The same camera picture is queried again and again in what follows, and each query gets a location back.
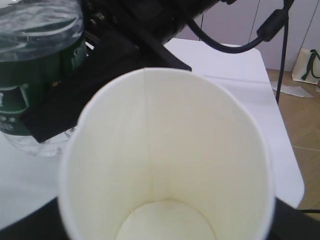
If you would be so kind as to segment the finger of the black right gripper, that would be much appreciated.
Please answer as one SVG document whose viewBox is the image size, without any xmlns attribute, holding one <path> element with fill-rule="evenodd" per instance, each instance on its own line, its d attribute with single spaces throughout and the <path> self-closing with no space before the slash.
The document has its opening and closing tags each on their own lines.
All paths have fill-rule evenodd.
<svg viewBox="0 0 320 240">
<path fill-rule="evenodd" d="M 139 49 L 118 32 L 107 32 L 80 66 L 33 107 L 22 123 L 37 140 L 46 140 L 74 127 L 90 99 L 115 78 L 143 68 L 191 71 L 161 43 Z"/>
</svg>

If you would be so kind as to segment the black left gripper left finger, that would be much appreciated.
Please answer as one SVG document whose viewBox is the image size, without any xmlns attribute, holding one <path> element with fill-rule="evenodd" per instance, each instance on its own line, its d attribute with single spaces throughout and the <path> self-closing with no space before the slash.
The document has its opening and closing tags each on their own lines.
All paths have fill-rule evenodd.
<svg viewBox="0 0 320 240">
<path fill-rule="evenodd" d="M 68 240 L 55 197 L 38 210 L 0 230 L 2 240 Z"/>
</svg>

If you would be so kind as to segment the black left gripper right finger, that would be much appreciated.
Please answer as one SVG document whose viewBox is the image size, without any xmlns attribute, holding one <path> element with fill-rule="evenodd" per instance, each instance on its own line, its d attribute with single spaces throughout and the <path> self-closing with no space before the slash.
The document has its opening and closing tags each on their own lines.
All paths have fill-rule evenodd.
<svg viewBox="0 0 320 240">
<path fill-rule="evenodd" d="M 318 209 L 295 209 L 277 198 L 267 240 L 318 240 L 320 221 L 308 214 L 319 213 Z"/>
</svg>

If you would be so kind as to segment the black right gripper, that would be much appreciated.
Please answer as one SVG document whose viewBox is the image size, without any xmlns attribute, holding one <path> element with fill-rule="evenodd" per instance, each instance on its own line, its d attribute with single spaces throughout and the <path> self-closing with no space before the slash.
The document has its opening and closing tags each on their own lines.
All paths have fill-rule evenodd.
<svg viewBox="0 0 320 240">
<path fill-rule="evenodd" d="M 215 0 L 82 0 L 86 40 L 94 50 L 110 46 L 103 37 L 120 33 L 144 54 L 172 58 L 164 44 L 217 3 Z"/>
</svg>

